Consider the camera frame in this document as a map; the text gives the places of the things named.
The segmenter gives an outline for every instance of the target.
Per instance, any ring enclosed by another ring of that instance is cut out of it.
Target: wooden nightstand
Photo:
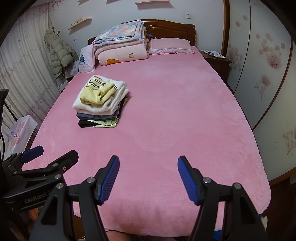
[[[221,79],[226,83],[228,78],[228,69],[231,61],[228,58],[216,58],[214,56],[206,54],[204,51],[200,51],[205,60],[212,66],[212,68],[218,73]]]

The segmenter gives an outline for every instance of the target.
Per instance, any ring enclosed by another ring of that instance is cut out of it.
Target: curtain
[[[48,4],[29,8],[0,47],[0,88],[9,89],[6,103],[17,118],[36,114],[36,131],[60,94],[52,74],[48,45],[44,42],[48,28]],[[14,124],[4,107],[5,140]]]

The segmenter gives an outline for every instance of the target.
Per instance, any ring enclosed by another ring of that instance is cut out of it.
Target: pink mattress cover
[[[120,170],[109,200],[99,207],[105,228],[152,236],[189,235],[199,207],[188,198],[177,170],[185,155],[203,176],[219,184],[239,182],[258,213],[270,188],[251,128],[235,97],[196,54],[149,56],[78,73],[47,114],[32,147],[44,154],[23,169],[46,167],[70,150],[79,154],[68,185],[94,176],[112,155]],[[93,75],[123,80],[131,98],[116,128],[80,128],[72,104]],[[219,204],[216,230],[222,228]],[[74,213],[80,216],[79,206]]]

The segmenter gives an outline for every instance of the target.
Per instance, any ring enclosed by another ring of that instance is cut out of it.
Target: pink pillow
[[[151,39],[148,43],[147,52],[152,55],[167,53],[195,53],[188,40],[177,38]]]
[[[94,46],[91,44],[81,49],[79,56],[79,72],[94,72]]]

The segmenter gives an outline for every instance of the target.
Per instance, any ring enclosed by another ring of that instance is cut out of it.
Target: yellow sweater
[[[101,78],[94,76],[84,87],[80,101],[83,104],[103,104],[115,91],[114,83],[106,83]]]

